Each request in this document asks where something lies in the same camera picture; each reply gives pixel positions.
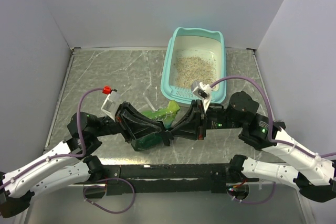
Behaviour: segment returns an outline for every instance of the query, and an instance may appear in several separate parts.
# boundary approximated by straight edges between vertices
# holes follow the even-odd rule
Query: white wall
[[[257,50],[276,118],[321,154],[336,152],[335,42],[336,0],[284,0]],[[336,200],[312,205],[318,223],[335,223]]]
[[[42,154],[69,56],[43,0],[0,0],[0,171]]]
[[[257,48],[283,0],[45,0],[70,47],[166,46],[178,26]]]

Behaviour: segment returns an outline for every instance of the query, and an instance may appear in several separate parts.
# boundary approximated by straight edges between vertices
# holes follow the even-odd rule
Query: teal litter box
[[[179,27],[169,40],[161,78],[161,92],[166,98],[174,100],[182,106],[184,104],[190,105],[191,101],[198,99],[198,97],[191,92],[190,88],[177,86],[175,63],[180,57],[192,56],[200,57],[214,65],[215,80],[225,77],[226,52],[223,34],[220,31]],[[225,96],[226,81],[215,87],[211,103],[222,103]]]

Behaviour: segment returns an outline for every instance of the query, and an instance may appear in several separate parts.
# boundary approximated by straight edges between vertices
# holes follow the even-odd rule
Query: green object
[[[175,101],[170,101],[168,106],[156,111],[145,110],[141,114],[154,121],[162,121],[166,129],[172,126],[178,111],[179,105]],[[162,142],[162,138],[156,133],[144,136],[137,140],[132,140],[131,145],[135,151],[150,149]]]

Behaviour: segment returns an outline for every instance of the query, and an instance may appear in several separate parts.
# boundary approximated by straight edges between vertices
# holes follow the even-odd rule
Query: purple tube
[[[108,209],[102,207],[101,205],[99,205],[99,204],[97,204],[97,203],[95,203],[95,202],[93,202],[93,201],[91,201],[91,200],[89,200],[88,198],[85,197],[85,192],[86,192],[89,188],[101,188],[101,189],[104,189],[103,186],[89,186],[89,187],[85,188],[85,189],[83,190],[83,197],[84,197],[84,199],[85,199],[88,203],[91,203],[92,205],[94,205],[94,206],[100,208],[101,210],[103,210],[103,211],[105,211],[105,212],[108,212],[108,213],[110,213],[110,214],[122,214],[123,212],[126,212],[127,210],[129,210],[129,209],[133,206],[133,204],[134,204],[134,201],[135,201],[135,190],[134,190],[134,187],[132,186],[132,184],[131,184],[130,182],[128,182],[126,179],[123,179],[123,178],[105,178],[105,179],[101,179],[101,180],[99,180],[99,181],[97,181],[97,182],[106,182],[106,181],[109,181],[109,180],[120,180],[120,181],[125,182],[126,184],[128,184],[128,185],[131,187],[131,189],[132,189],[132,195],[133,195],[133,197],[132,197],[132,201],[131,201],[131,203],[130,203],[124,210],[122,210],[122,211],[111,211],[111,210],[108,210]]]
[[[332,152],[332,153],[327,153],[324,155],[321,155],[321,157],[325,158],[325,157],[331,157],[331,156],[336,156],[336,152]]]

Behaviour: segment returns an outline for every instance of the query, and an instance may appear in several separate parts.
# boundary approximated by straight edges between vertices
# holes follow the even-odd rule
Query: gray marble table
[[[92,88],[110,85],[117,89],[124,101],[138,110],[150,109],[144,94],[156,108],[167,106],[168,100],[160,90],[161,74],[165,50],[92,50],[76,49],[72,66],[66,80],[64,93],[49,142],[54,147],[68,134],[67,124],[76,112],[82,94]],[[261,85],[253,52],[242,49],[227,49],[227,75],[242,75],[255,79]],[[230,96],[246,91],[260,103],[258,113],[265,114],[265,104],[254,86],[243,80],[227,83],[227,105]],[[105,99],[101,92],[93,93],[84,100],[82,110],[97,116]],[[179,118],[186,112],[182,108]],[[97,155],[103,164],[206,164],[228,163],[235,154],[242,154],[264,162],[281,162],[280,159],[265,152],[259,152],[238,138],[241,129],[211,130],[203,141],[176,138],[171,146],[163,144],[150,150],[135,152],[123,137],[118,135],[101,137],[103,145]]]

